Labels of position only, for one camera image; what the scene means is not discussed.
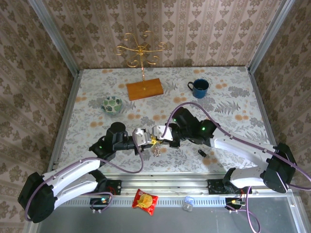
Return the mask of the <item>aluminium table side rail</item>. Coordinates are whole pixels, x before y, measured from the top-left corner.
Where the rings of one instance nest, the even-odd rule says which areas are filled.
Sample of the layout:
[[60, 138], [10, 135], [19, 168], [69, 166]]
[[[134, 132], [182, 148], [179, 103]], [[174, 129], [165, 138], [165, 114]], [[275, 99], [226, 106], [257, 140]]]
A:
[[69, 97], [68, 97], [68, 101], [67, 101], [64, 114], [62, 117], [62, 121], [60, 124], [60, 128], [58, 131], [58, 135], [57, 135], [54, 148], [52, 151], [49, 166], [47, 168], [47, 172], [53, 171], [54, 169], [58, 168], [59, 158], [61, 156], [64, 142], [66, 139], [66, 135], [67, 135], [67, 131], [69, 128], [69, 123], [70, 123], [70, 118], [71, 118], [72, 111], [74, 108], [77, 93], [80, 87], [82, 75], [83, 75], [83, 70], [78, 71], [77, 75], [75, 76], [73, 80], [72, 87], [71, 87]]
[[253, 87], [253, 96], [256, 97], [256, 101], [252, 101], [251, 106], [253, 106], [255, 109], [260, 110], [261, 119], [259, 119], [259, 117], [257, 116], [251, 116], [249, 119], [251, 126], [249, 127], [249, 131], [245, 135], [248, 139], [261, 143], [259, 145], [260, 147], [264, 147], [262, 144], [272, 145], [272, 152], [275, 152], [275, 149], [273, 147], [276, 147], [277, 143], [273, 135], [273, 131], [259, 92], [258, 85], [256, 83], [253, 73], [250, 71], [248, 73]]

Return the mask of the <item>aluminium frame post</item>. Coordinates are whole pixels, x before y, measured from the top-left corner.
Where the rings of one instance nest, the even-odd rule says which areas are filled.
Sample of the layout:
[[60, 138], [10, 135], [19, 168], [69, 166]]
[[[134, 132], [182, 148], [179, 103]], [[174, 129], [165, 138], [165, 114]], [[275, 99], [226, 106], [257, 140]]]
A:
[[268, 51], [271, 43], [273, 42], [276, 34], [280, 30], [286, 16], [290, 12], [296, 0], [281, 0], [281, 3], [272, 18], [267, 31], [265, 32], [262, 41], [259, 43], [259, 46], [248, 66], [249, 74], [254, 74], [259, 64], [261, 63], [264, 55]]
[[56, 49], [60, 53], [64, 62], [66, 63], [71, 74], [73, 75], [74, 78], [76, 78], [79, 74], [80, 69], [77, 63], [75, 62], [72, 54], [70, 53], [70, 50], [66, 45], [60, 33], [60, 30], [58, 29], [53, 19], [53, 16], [49, 13], [47, 7], [44, 5], [44, 1], [43, 0], [28, 0], [28, 1], [32, 6], [32, 8], [34, 9], [35, 13], [37, 14], [38, 18], [40, 19], [41, 23], [43, 24], [43, 27], [50, 36]]

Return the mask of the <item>floral tablecloth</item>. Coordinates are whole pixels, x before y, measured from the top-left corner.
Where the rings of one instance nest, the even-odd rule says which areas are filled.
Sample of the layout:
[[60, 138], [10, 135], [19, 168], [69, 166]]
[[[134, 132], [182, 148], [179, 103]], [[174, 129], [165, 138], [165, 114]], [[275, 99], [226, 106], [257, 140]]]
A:
[[[135, 128], [150, 130], [155, 125], [167, 122], [173, 109], [181, 103], [199, 120], [210, 115], [227, 131], [246, 137], [251, 126], [251, 116], [259, 117], [259, 109], [251, 106], [256, 101], [248, 70], [245, 67], [176, 67], [148, 68], [148, 79], [159, 78], [164, 94], [130, 101], [126, 85], [141, 79], [138, 68], [84, 70], [80, 87], [70, 118], [66, 139], [59, 158], [65, 166], [84, 157], [113, 122], [122, 122], [129, 133]], [[197, 99], [188, 88], [188, 82], [205, 79], [209, 88], [204, 98]], [[101, 110], [103, 100], [119, 97], [122, 110], [109, 115]], [[198, 150], [204, 151], [204, 158]], [[252, 163], [224, 150], [194, 145], [189, 141], [180, 148], [161, 147], [161, 155], [154, 157], [151, 149], [137, 156], [132, 150], [118, 151], [113, 166], [104, 166], [101, 171], [120, 172], [122, 169], [146, 173], [153, 172], [226, 172], [229, 168], [247, 168]]]

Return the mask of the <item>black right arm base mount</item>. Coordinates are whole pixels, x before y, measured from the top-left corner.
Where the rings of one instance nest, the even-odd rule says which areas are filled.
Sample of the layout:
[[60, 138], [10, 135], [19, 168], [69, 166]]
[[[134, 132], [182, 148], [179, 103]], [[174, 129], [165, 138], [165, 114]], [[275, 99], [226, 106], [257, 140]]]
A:
[[230, 182], [223, 182], [222, 179], [207, 180], [208, 193], [211, 195], [217, 194], [245, 194], [247, 187], [237, 188]]

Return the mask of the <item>red snack packet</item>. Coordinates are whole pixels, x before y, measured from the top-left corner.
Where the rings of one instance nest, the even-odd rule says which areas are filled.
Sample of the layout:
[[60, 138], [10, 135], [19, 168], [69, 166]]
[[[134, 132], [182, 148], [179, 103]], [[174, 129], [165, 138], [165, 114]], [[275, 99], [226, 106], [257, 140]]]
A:
[[139, 208], [152, 216], [154, 214], [157, 201], [158, 196], [151, 195], [141, 189], [138, 189], [132, 203], [132, 208]]

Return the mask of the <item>dark blue mug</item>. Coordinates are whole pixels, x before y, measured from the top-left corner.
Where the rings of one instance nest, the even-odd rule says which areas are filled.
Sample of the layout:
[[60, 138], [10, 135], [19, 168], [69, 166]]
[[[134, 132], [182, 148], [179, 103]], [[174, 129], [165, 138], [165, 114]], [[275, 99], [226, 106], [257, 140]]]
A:
[[209, 83], [205, 79], [196, 79], [193, 82], [188, 82], [187, 86], [195, 98], [202, 99], [207, 93]]

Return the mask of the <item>grey metal sheet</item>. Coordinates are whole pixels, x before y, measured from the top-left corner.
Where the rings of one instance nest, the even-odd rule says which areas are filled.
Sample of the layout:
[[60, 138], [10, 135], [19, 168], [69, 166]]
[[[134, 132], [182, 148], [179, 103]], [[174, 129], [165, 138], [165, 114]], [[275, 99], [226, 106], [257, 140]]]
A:
[[311, 233], [302, 201], [292, 194], [251, 195], [247, 218], [243, 211], [224, 207], [156, 207], [151, 216], [132, 207], [58, 207], [47, 219], [28, 223], [23, 233]]

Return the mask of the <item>black connector board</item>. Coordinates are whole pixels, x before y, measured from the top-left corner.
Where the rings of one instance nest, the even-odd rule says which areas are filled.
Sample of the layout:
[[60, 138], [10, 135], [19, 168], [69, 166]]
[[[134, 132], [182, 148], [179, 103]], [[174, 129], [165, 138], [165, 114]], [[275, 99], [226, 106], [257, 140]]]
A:
[[91, 199], [90, 200], [90, 208], [93, 213], [103, 212], [111, 203], [112, 198], [99, 198], [99, 199]]
[[246, 202], [238, 198], [225, 198], [225, 208], [230, 211], [236, 211], [246, 205]]

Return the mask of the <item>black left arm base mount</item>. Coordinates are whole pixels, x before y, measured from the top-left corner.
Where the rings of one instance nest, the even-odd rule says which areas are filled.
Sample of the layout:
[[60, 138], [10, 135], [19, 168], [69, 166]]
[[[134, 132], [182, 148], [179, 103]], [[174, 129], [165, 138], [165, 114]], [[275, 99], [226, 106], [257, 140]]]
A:
[[105, 180], [101, 183], [98, 183], [96, 192], [110, 192], [113, 195], [121, 194], [121, 180]]

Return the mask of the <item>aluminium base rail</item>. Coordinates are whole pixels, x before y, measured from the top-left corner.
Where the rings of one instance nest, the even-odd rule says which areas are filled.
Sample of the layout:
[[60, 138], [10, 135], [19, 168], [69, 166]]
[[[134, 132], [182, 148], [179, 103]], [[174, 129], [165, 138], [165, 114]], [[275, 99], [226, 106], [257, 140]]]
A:
[[121, 180], [121, 196], [134, 195], [138, 189], [150, 192], [153, 195], [210, 195], [207, 180], [218, 179], [207, 174], [123, 174], [105, 176], [95, 170], [79, 178], [52, 180], [44, 183], [42, 176], [37, 173], [31, 175], [27, 184], [31, 186], [30, 192], [37, 191], [36, 197], [67, 201], [81, 195], [109, 196], [110, 192], [96, 192], [98, 183], [105, 180]]

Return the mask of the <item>green leaf pattern bowl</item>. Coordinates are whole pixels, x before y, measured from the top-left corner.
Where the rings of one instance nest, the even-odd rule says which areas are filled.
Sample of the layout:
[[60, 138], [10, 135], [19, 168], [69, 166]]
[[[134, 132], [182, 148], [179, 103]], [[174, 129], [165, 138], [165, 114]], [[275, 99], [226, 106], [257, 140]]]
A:
[[103, 100], [101, 110], [109, 115], [119, 114], [122, 110], [123, 102], [119, 97], [110, 96]]

